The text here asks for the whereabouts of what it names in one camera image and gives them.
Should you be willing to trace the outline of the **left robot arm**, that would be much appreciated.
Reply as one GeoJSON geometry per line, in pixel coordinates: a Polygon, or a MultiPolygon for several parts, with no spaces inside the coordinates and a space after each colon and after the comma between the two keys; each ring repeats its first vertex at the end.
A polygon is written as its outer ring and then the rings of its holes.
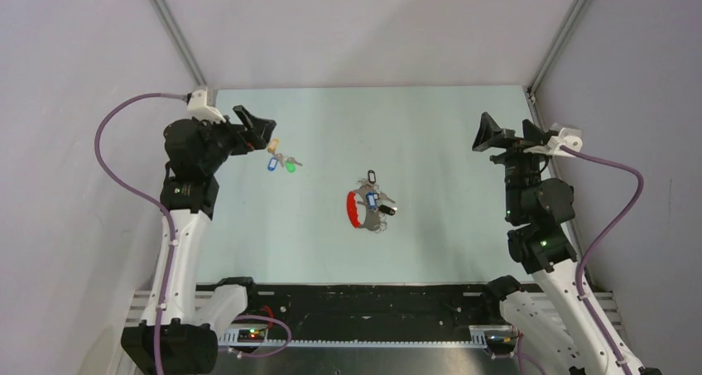
{"type": "Polygon", "coordinates": [[[123,350],[144,374],[210,373],[227,324],[261,314],[261,299],[243,286],[218,287],[209,303],[195,306],[199,256],[219,192],[215,174],[231,156],[266,149],[276,128],[274,120],[241,105],[233,111],[238,124],[192,117],[164,129],[161,250],[145,310],[121,336],[123,350]]]}

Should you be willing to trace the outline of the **red-handled metal key holder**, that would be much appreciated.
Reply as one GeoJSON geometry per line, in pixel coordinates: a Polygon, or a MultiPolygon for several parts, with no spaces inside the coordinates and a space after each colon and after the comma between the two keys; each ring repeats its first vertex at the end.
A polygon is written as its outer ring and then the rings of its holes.
{"type": "Polygon", "coordinates": [[[358,187],[351,190],[346,198],[346,212],[349,222],[356,229],[365,229],[373,233],[381,233],[387,229],[387,216],[367,207],[366,194],[376,192],[379,195],[378,204],[397,207],[397,203],[382,192],[377,185],[368,180],[360,180],[358,187]]]}

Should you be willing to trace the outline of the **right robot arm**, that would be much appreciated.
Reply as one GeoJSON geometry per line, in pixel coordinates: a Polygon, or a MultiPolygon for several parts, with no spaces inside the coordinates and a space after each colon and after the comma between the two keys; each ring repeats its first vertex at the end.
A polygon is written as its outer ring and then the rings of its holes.
{"type": "Polygon", "coordinates": [[[582,146],[581,131],[572,127],[544,130],[524,120],[517,135],[489,113],[481,115],[472,148],[489,151],[491,162],[504,168],[510,257],[541,288],[555,316],[537,308],[512,276],[484,287],[480,309],[487,321],[507,321],[519,340],[533,344],[538,354],[532,364],[542,373],[654,374],[656,368],[627,346],[587,282],[591,251],[578,254],[565,234],[564,224],[575,217],[574,188],[542,175],[552,157],[584,159],[582,146]]]}

